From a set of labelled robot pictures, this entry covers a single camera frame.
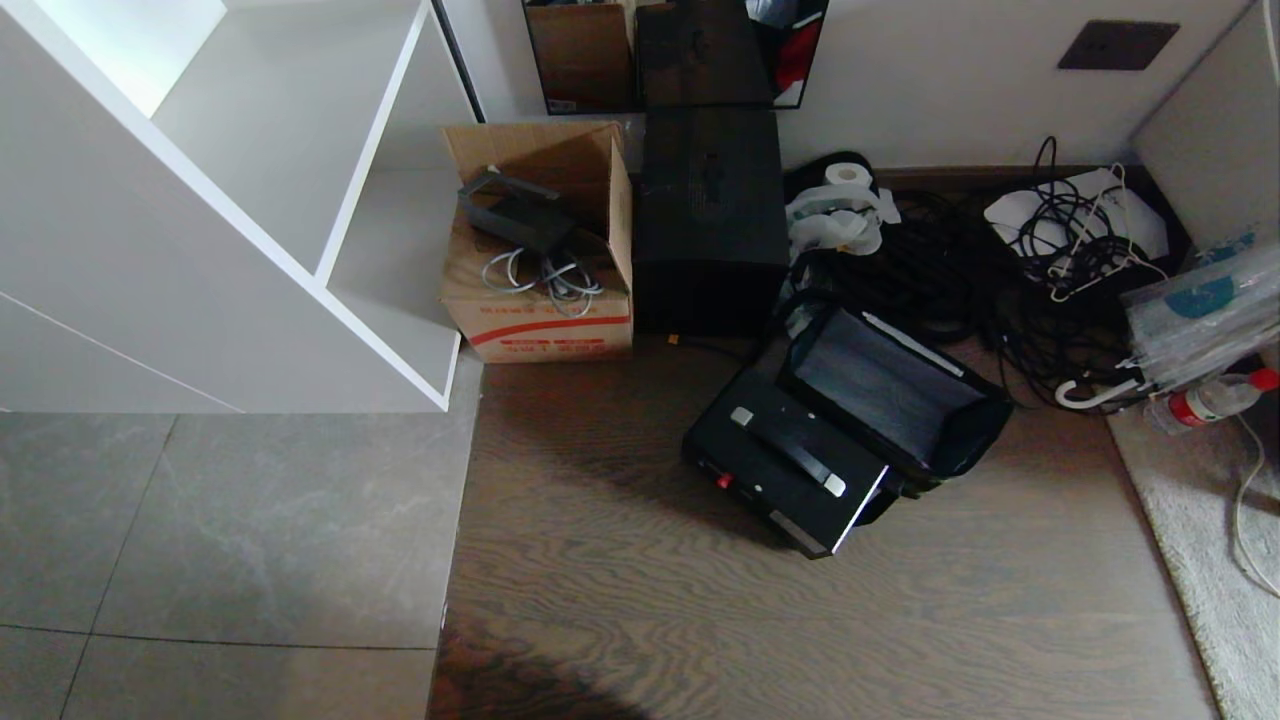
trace wall outlet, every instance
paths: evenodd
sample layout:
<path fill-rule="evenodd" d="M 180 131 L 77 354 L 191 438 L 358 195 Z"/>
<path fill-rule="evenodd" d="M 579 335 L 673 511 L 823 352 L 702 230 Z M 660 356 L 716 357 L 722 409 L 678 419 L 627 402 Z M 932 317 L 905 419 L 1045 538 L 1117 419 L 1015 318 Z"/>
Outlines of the wall outlet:
<path fill-rule="evenodd" d="M 1183 27 L 1178 23 L 1089 20 L 1066 55 L 1060 70 L 1144 70 Z"/>

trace open cardboard box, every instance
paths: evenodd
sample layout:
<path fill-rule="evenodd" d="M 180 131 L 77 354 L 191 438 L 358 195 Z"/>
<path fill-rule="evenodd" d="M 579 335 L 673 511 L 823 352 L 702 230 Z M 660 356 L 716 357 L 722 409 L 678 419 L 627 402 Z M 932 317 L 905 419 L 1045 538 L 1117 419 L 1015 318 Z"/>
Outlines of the open cardboard box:
<path fill-rule="evenodd" d="M 544 287 L 490 290 L 484 265 L 515 246 L 472 228 L 460 205 L 444 261 L 440 302 L 485 363 L 604 360 L 631 355 L 631 181 L 614 122 L 484 124 L 444 128 L 463 184 L 489 165 L 561 192 L 561 206 L 605 242 L 593 260 L 604 292 L 590 311 L 567 318 Z M 522 273 L 532 273 L 526 261 Z M 492 278 L 502 272 L 490 270 Z"/>

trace gray tile floor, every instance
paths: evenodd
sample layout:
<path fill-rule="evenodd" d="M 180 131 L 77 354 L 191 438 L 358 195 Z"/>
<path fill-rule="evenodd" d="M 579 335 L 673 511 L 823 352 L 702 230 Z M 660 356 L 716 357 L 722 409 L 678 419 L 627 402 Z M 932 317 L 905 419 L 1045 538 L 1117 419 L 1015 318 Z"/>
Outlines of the gray tile floor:
<path fill-rule="evenodd" d="M 0 415 L 0 719 L 426 712 L 447 415 Z"/>

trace cardboard box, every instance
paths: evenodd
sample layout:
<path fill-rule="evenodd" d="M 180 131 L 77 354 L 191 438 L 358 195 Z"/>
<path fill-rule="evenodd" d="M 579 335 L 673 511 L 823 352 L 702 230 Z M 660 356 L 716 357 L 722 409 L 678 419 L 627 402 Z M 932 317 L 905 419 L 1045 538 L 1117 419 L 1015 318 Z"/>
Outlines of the cardboard box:
<path fill-rule="evenodd" d="M 440 302 L 485 363 L 605 360 L 631 355 L 631 181 L 622 161 L 622 128 L 614 122 L 484 124 L 444 129 L 462 183 L 489 165 L 559 191 L 564 210 L 602 237 L 591 258 L 604 292 L 581 318 L 567 318 L 545 288 L 518 295 L 490 290 L 484 265 L 515 246 L 453 218 Z M 522 282 L 534 263 L 521 268 Z M 497 279 L 502 273 L 492 273 Z"/>
<path fill-rule="evenodd" d="M 525 8 L 553 111 L 632 110 L 635 67 L 623 5 Z"/>

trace gray rug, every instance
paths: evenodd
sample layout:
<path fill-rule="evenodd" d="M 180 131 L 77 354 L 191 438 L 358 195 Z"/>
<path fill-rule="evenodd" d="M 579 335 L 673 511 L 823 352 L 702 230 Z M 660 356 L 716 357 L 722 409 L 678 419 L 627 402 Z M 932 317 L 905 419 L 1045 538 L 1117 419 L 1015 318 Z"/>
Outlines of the gray rug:
<path fill-rule="evenodd" d="M 1257 457 L 1235 420 L 1165 437 L 1138 411 L 1110 419 L 1226 720 L 1280 712 L 1280 600 L 1240 570 L 1231 541 L 1239 482 Z M 1262 428 L 1261 432 L 1274 432 Z M 1240 529 L 1260 568 L 1280 578 L 1280 477 L 1263 466 Z"/>

